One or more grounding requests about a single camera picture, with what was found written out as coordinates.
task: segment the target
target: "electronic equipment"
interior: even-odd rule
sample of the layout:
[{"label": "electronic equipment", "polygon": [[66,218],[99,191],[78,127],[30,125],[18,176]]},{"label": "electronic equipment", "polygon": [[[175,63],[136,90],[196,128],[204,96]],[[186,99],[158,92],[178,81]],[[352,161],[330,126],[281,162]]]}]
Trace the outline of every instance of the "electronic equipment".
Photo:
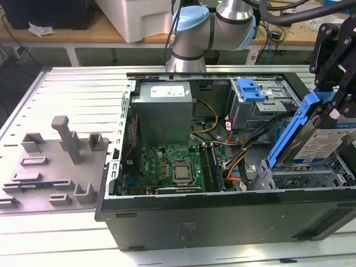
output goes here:
[{"label": "electronic equipment", "polygon": [[92,0],[1,0],[14,29],[27,29],[28,22],[41,27],[88,29],[94,18]]},{"label": "electronic equipment", "polygon": [[[106,167],[98,208],[120,250],[321,240],[356,216],[347,207],[356,201],[350,159],[346,164],[338,154],[319,167],[278,168],[266,161],[310,94],[294,73],[129,73],[127,79],[135,90],[120,140],[128,141],[116,145],[119,155]],[[159,98],[171,100],[160,106]],[[273,120],[247,147],[246,180],[234,158]],[[150,121],[155,127],[147,127]],[[136,148],[126,138],[135,127],[135,143],[155,129],[165,138]],[[189,138],[176,140],[174,132],[182,129]],[[137,154],[123,162],[129,147]],[[126,168],[130,164],[139,166],[136,172]]]}]

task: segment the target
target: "label sticker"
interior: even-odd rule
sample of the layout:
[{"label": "label sticker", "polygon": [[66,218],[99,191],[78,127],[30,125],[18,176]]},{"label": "label sticker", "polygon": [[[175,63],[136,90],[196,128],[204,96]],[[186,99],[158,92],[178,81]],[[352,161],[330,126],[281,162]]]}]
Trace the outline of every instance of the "label sticker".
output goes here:
[{"label": "label sticker", "polygon": [[184,86],[152,86],[151,97],[184,97]]},{"label": "label sticker", "polygon": [[240,182],[240,188],[242,189],[242,191],[247,190],[247,186],[243,182]]},{"label": "label sticker", "polygon": [[341,144],[342,138],[355,129],[318,129],[294,157],[295,161],[308,163],[317,159],[325,159]]},{"label": "label sticker", "polygon": [[255,165],[251,165],[246,169],[246,172],[255,172],[255,171],[256,171]]},{"label": "label sticker", "polygon": [[273,93],[271,91],[262,91],[261,92],[263,95],[273,95]]},{"label": "label sticker", "polygon": [[36,185],[21,185],[20,188],[36,188]]},{"label": "label sticker", "polygon": [[231,131],[231,122],[230,121],[226,121],[225,126],[228,131]]}]

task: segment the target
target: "yellow wire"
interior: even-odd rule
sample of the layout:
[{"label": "yellow wire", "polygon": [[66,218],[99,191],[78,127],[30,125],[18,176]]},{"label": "yellow wire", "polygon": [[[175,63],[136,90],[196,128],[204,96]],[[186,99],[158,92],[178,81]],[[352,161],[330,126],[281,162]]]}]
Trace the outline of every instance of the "yellow wire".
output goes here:
[{"label": "yellow wire", "polygon": [[206,103],[205,101],[203,101],[203,100],[201,100],[201,99],[197,99],[197,101],[199,101],[199,102],[205,104],[205,106],[207,106],[207,107],[214,113],[214,116],[215,116],[215,122],[214,122],[214,124],[213,124],[213,126],[212,126],[211,128],[206,129],[206,130],[190,131],[191,134],[195,134],[195,133],[197,133],[197,134],[198,134],[198,133],[199,133],[199,134],[204,134],[204,133],[206,133],[206,132],[209,132],[209,131],[215,129],[219,118],[218,118],[216,112],[212,109],[212,107],[208,105],[208,103]]}]

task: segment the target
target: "black box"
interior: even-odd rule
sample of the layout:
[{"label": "black box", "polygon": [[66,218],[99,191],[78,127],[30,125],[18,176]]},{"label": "black box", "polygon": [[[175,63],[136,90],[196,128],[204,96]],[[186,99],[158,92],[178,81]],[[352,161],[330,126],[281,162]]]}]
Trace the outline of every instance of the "black box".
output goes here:
[{"label": "black box", "polygon": [[41,27],[88,29],[94,17],[92,0],[1,0],[14,29],[28,22]]}]

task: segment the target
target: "blue plastic latch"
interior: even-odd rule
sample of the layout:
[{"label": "blue plastic latch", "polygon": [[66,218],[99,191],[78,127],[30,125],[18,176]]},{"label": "blue plastic latch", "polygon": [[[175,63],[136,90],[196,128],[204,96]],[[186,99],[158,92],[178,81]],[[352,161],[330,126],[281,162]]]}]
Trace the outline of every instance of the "blue plastic latch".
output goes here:
[{"label": "blue plastic latch", "polygon": [[187,31],[188,29],[192,29],[204,21],[209,17],[209,9],[207,7],[202,6],[188,6],[183,7],[180,11],[179,21],[177,26],[178,32]]},{"label": "blue plastic latch", "polygon": [[309,118],[307,114],[311,106],[318,102],[320,102],[320,97],[315,93],[315,91],[304,97],[294,117],[291,119],[283,134],[279,137],[271,152],[268,154],[268,162],[271,168],[276,165],[277,157],[284,150],[284,147],[287,146],[289,140],[294,137],[294,134],[298,130],[299,126],[305,125],[308,121]]},{"label": "blue plastic latch", "polygon": [[244,101],[265,101],[259,90],[259,86],[252,78],[240,78],[237,81],[238,88],[243,96]]}]

